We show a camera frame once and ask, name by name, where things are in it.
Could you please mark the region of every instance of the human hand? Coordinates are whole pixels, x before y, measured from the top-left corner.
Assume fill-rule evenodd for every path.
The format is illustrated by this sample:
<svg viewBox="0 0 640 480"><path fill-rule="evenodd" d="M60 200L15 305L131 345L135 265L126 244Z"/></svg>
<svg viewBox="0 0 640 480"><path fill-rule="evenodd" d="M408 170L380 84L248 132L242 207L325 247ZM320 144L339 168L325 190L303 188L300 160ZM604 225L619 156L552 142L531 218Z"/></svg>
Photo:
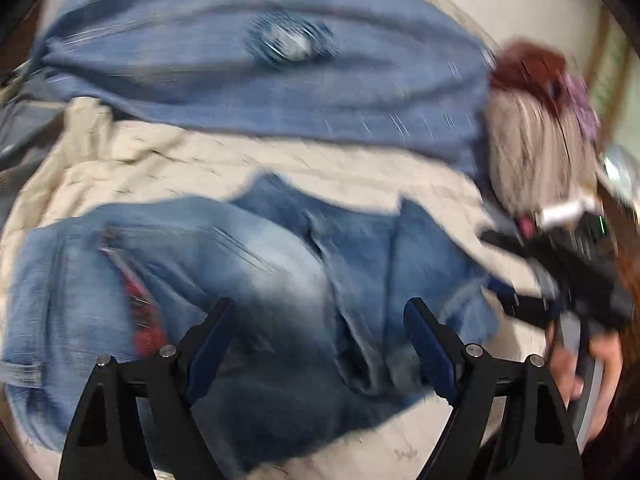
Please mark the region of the human hand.
<svg viewBox="0 0 640 480"><path fill-rule="evenodd" d="M546 330L547 348L552 347L554 340L554 326L550 325ZM616 393L620 373L622 372L622 348L620 347L620 336L618 332L607 332L591 337L589 343L591 355L600 359L604 364L602 375L602 386L600 395L596 402L591 421L589 440L598 436L607 421L607 413ZM549 368L553 376L564 405L568 405L570 400L578 399L582 394L582 379L575 375L575 365L577 357L567 349L556 345L549 358Z"/></svg>

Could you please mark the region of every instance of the jeans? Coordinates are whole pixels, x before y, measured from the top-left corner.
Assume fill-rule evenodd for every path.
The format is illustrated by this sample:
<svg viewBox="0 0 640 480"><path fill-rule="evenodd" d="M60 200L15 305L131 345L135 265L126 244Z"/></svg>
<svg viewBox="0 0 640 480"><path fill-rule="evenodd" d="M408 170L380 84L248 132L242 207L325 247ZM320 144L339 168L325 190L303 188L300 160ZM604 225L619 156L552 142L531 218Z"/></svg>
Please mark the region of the jeans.
<svg viewBox="0 0 640 480"><path fill-rule="evenodd" d="M428 385L402 325L420 296L464 341L497 328L487 272L417 204L353 212L259 177L231 203L200 197L100 206L36 229L15 268L0 380L38 444L62 450L95 359L136 359L122 277L108 244L157 301L176 343L220 297L238 332L192 408L227 477L371 428ZM146 406L148 447L162 467Z"/></svg>

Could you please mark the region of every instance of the silver bolt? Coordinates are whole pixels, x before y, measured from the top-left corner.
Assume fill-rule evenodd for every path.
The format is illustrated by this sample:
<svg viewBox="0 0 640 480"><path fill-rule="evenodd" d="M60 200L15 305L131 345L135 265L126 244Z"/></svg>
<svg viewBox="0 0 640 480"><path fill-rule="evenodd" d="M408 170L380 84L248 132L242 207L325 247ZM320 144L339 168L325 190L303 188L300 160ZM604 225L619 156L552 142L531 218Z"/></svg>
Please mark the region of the silver bolt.
<svg viewBox="0 0 640 480"><path fill-rule="evenodd" d="M98 356L98 358L95 360L95 363L100 368L102 368L102 367L108 365L110 361L111 361L111 356L109 354L102 354L102 355Z"/></svg>
<svg viewBox="0 0 640 480"><path fill-rule="evenodd" d="M545 360L542 357L540 357L538 354L530 355L529 362L538 368L545 365Z"/></svg>
<svg viewBox="0 0 640 480"><path fill-rule="evenodd" d="M467 345L466 353L468 353L471 357L480 357L482 355L482 347L480 345Z"/></svg>
<svg viewBox="0 0 640 480"><path fill-rule="evenodd" d="M174 345L164 345L160 349L160 355L162 357L171 357L174 356L178 349Z"/></svg>

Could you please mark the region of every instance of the denim fabric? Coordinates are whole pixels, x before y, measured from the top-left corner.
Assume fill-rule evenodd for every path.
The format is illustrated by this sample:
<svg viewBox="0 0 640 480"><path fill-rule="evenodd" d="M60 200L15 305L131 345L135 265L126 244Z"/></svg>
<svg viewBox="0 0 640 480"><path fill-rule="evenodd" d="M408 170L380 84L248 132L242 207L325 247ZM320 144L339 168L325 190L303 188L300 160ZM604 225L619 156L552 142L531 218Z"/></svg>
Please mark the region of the denim fabric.
<svg viewBox="0 0 640 480"><path fill-rule="evenodd" d="M250 40L275 11L337 55L265 67ZM149 122L399 146L481 179L484 54L424 0L66 0L30 70Z"/></svg>
<svg viewBox="0 0 640 480"><path fill-rule="evenodd" d="M409 200L397 215L353 212L267 175L233 203L101 206L30 232L15 268L0 380L27 434L52 449L95 358L136 358L129 300L103 244L143 280L172 342L217 298L236 300L236 338L192 409L229 477L419 399L426 385L402 327L410 297L463 340L497 327L479 290L486 272ZM162 466L150 413L141 415Z"/></svg>

